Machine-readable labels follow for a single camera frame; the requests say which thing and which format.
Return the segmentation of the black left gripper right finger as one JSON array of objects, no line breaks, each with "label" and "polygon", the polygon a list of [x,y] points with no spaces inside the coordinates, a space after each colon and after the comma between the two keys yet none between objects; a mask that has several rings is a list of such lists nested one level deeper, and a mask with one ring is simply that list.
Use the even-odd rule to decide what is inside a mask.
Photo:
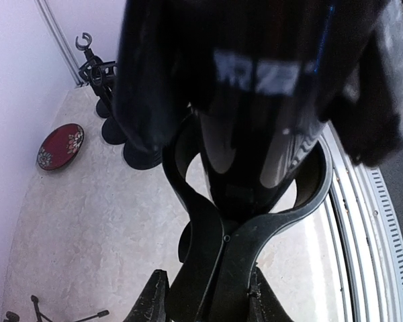
[{"label": "black left gripper right finger", "polygon": [[251,273],[248,322],[293,322],[260,268]]}]

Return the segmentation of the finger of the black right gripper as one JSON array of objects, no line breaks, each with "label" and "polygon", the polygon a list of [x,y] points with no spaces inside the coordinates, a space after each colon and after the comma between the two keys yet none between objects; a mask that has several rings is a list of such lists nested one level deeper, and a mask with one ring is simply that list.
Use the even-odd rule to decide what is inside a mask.
[{"label": "finger of the black right gripper", "polygon": [[318,108],[355,165],[403,147],[401,1],[337,1],[320,65]]}]

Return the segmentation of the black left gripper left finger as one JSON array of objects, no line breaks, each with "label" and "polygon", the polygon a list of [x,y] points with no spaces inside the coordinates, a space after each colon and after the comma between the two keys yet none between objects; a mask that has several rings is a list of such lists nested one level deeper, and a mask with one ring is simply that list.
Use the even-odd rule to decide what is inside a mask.
[{"label": "black left gripper left finger", "polygon": [[169,279],[164,270],[154,270],[124,322],[167,322],[165,299]]}]

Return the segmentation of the black short stand orange mic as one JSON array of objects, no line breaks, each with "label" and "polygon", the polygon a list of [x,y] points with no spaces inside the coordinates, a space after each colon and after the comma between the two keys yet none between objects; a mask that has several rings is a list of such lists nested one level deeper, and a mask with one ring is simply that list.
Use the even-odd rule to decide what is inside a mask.
[{"label": "black short stand orange mic", "polygon": [[139,147],[131,137],[127,140],[123,148],[123,157],[128,166],[136,170],[149,170],[155,168],[162,162],[162,151],[164,145],[154,148]]}]

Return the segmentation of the black tall round-base stand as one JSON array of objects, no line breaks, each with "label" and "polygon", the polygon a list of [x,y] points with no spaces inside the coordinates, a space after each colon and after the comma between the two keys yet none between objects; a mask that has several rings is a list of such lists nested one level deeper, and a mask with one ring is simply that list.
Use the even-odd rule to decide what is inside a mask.
[{"label": "black tall round-base stand", "polygon": [[298,194],[288,211],[258,215],[242,225],[221,212],[185,179],[199,153],[199,127],[193,117],[181,124],[163,150],[163,169],[190,218],[191,235],[183,265],[165,299],[174,321],[248,321],[251,273],[265,244],[313,213],[332,183],[332,158],[320,138],[296,177]]}]

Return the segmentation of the black microphone orange end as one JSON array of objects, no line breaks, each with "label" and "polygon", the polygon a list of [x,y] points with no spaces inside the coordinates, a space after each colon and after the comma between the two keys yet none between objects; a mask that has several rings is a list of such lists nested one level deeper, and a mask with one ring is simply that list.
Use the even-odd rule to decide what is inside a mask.
[{"label": "black microphone orange end", "polygon": [[294,179],[385,1],[128,1],[112,113],[157,151],[192,111],[214,204],[242,221]]}]

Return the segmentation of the black short stand purple mic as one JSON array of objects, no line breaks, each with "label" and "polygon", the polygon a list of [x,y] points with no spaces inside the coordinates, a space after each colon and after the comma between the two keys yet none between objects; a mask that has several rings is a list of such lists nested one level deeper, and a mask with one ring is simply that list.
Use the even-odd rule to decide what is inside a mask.
[{"label": "black short stand purple mic", "polygon": [[115,61],[95,64],[89,71],[89,83],[93,88],[94,93],[99,97],[96,112],[99,112],[98,107],[102,106],[102,117],[105,117],[105,121],[101,126],[102,138],[108,144],[121,145],[126,142],[127,137],[119,127],[111,112],[114,81],[116,77],[114,72],[115,67]]}]

